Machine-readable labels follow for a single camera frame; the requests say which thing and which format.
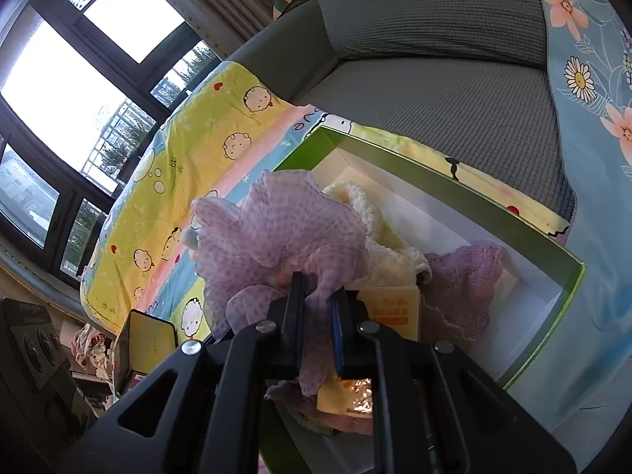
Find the daisy print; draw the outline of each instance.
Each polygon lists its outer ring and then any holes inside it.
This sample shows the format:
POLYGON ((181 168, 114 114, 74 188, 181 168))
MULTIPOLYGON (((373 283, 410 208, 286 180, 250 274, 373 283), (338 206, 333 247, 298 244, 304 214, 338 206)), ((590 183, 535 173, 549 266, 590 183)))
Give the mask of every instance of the daisy print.
POLYGON ((627 53, 623 54, 623 72, 626 74, 628 87, 632 89, 632 58, 627 53))
POLYGON ((623 36, 623 40, 625 41, 628 50, 632 50, 632 37, 630 37, 630 34, 625 28, 621 29, 621 35, 623 36))
POLYGON ((579 58, 572 56, 566 63, 564 68, 564 76, 568 88, 578 100, 584 103, 592 103, 596 100, 595 86, 590 77, 590 68, 588 64, 583 64, 579 58))

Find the purple mesh fabric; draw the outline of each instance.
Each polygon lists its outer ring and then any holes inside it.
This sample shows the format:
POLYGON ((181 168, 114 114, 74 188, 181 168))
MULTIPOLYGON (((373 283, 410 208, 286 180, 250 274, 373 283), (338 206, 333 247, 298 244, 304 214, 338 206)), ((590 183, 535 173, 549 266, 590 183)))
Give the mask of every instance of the purple mesh fabric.
POLYGON ((316 394, 333 362, 329 295, 367 273, 358 214, 322 194, 309 171, 264 171, 240 207, 213 197, 195 199, 193 209, 201 223, 195 272, 206 281, 215 335, 264 318, 293 271, 308 275, 299 383, 303 394, 316 394))
POLYGON ((426 255, 432 282, 419 285, 426 303, 438 308, 472 343, 489 324, 489 305, 502 274, 503 252, 498 244, 480 242, 448 254, 426 255))

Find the yellow cartoon blanket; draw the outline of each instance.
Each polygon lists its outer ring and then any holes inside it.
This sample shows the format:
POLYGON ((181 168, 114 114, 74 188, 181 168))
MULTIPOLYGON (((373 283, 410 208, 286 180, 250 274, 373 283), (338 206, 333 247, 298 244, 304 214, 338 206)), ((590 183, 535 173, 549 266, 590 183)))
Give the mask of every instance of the yellow cartoon blanket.
POLYGON ((182 229, 197 227, 191 202, 239 203, 319 124, 359 136, 448 174, 544 232, 568 223, 530 197, 415 141, 274 96, 244 67, 223 62, 157 132, 103 225, 83 274, 81 301, 118 334, 132 308, 169 319, 179 340, 205 338, 203 280, 182 229))

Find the black speaker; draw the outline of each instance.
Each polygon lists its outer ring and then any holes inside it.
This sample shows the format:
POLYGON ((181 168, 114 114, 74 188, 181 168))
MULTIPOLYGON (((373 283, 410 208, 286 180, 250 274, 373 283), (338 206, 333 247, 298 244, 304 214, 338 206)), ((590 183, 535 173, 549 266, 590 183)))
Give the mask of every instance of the black speaker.
POLYGON ((52 473, 95 420, 42 305, 0 301, 0 451, 8 472, 52 473))

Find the yellow card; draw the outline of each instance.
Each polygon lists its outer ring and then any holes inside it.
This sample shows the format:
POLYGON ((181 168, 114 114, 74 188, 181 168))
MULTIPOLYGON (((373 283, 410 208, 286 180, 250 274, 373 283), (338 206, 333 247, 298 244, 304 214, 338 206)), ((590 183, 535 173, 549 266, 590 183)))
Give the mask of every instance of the yellow card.
MULTIPOLYGON (((358 293, 358 299, 367 307, 369 319, 393 328, 405 339, 418 340, 419 289, 416 286, 365 289, 358 293)), ((318 389, 316 408, 326 413, 371 418, 371 380, 342 380, 332 369, 318 389)))

